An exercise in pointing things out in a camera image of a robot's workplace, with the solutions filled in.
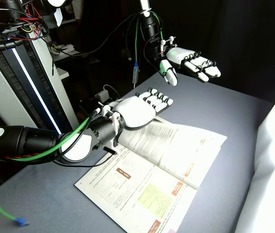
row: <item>table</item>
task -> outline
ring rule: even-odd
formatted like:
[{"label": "table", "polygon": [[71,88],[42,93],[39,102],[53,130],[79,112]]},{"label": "table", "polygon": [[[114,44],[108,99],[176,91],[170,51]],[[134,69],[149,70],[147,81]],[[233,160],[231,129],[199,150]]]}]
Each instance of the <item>table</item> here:
[{"label": "table", "polygon": [[[253,176],[258,126],[272,106],[211,83],[180,74],[178,78],[178,86],[173,87],[155,74],[125,97],[157,88],[174,99],[160,117],[227,136],[178,233],[232,232]],[[81,164],[95,164],[103,154],[96,151]],[[26,217],[31,225],[19,228],[0,215],[0,233],[123,232],[74,186],[87,171],[54,163],[21,170],[0,186],[0,205],[15,216]]]}]

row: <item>blue connector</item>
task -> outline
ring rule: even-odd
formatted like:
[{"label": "blue connector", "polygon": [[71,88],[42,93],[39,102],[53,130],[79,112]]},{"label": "blue connector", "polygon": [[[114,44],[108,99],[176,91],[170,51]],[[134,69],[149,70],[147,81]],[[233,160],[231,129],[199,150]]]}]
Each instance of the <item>blue connector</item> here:
[{"label": "blue connector", "polygon": [[29,225],[29,222],[26,220],[26,218],[17,217],[15,220],[13,220],[19,227],[24,227]]},{"label": "blue connector", "polygon": [[135,85],[137,83],[137,80],[138,80],[138,63],[135,62],[134,63],[134,68],[133,68],[133,79],[132,79],[132,83],[134,85],[134,88],[135,88]]}]

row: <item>open book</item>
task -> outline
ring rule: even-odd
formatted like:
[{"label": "open book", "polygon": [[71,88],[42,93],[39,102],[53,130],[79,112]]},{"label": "open book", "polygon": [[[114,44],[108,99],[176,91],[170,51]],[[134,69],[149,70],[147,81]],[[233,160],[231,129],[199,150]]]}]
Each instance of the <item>open book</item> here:
[{"label": "open book", "polygon": [[211,131],[155,121],[124,130],[120,154],[75,186],[129,233],[175,233],[225,140]]}]

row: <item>dark background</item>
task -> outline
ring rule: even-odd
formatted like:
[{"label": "dark background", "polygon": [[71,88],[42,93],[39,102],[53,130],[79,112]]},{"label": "dark background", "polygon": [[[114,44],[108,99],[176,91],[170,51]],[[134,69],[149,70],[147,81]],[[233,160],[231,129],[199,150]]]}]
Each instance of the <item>dark background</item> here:
[{"label": "dark background", "polygon": [[[180,47],[217,61],[222,76],[210,82],[275,102],[274,0],[151,0],[150,6],[164,21],[164,38],[176,36]],[[81,23],[62,25],[52,30],[51,38],[58,44],[72,43],[78,51],[91,51],[123,19],[140,10],[139,0],[85,0]],[[132,56],[135,25],[128,41]],[[76,113],[79,105],[89,112],[95,107],[94,94],[104,84],[120,95],[132,89],[133,61],[125,52],[127,26],[128,22],[123,24],[98,52],[56,62],[70,74],[63,83]],[[139,82],[155,73],[140,55],[142,47],[139,38]],[[0,165],[0,184],[22,167]]]}]

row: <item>white paper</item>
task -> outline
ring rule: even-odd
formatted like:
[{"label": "white paper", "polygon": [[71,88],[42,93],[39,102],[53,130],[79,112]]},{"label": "white paper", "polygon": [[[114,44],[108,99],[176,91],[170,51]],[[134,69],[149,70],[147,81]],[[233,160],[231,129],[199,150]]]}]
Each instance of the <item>white paper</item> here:
[{"label": "white paper", "polygon": [[119,155],[92,168],[75,186],[129,233],[176,232],[196,190],[128,148],[118,148]]},{"label": "white paper", "polygon": [[122,145],[196,189],[225,140],[211,131],[160,122],[124,130],[119,138]]}]

